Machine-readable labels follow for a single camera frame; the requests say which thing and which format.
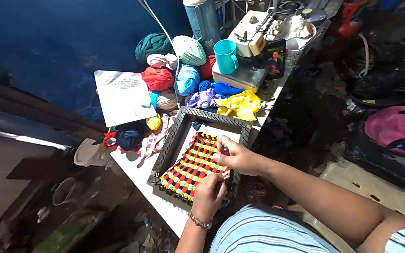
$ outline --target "bracelet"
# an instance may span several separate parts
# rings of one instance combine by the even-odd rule
[[[200,227],[202,227],[202,228],[204,228],[204,229],[207,229],[207,230],[208,230],[208,229],[210,229],[210,228],[212,227],[212,222],[210,222],[210,223],[200,222],[199,219],[193,215],[192,210],[190,210],[190,211],[188,212],[188,217],[190,218],[190,220],[192,220],[193,222],[195,222],[195,224],[196,224],[197,226],[200,226]]]

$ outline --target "striped shirt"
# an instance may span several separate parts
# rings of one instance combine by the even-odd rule
[[[222,224],[209,252],[338,253],[338,250],[289,211],[247,205]],[[405,253],[405,229],[392,234],[385,252]]]

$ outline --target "red yellow black woven fabric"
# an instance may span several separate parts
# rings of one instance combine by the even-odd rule
[[[184,200],[193,201],[196,186],[206,175],[219,173],[229,179],[230,169],[213,160],[213,154],[218,152],[217,140],[216,136],[197,132],[181,158],[160,177],[162,186]]]

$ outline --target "forearm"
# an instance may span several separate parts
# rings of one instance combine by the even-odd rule
[[[201,253],[204,249],[207,230],[188,219],[177,244],[176,253]]]
[[[264,160],[264,176],[353,247],[393,214],[363,196],[289,165]]]

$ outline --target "yellow fabric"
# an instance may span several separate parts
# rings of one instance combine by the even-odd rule
[[[256,121],[256,113],[261,109],[259,97],[250,90],[244,90],[227,99],[214,99],[213,101],[218,105],[217,114],[246,121]]]
[[[147,118],[146,119],[146,124],[148,125],[149,129],[151,129],[153,131],[159,129],[160,124],[161,124],[161,120],[160,120],[159,115]]]

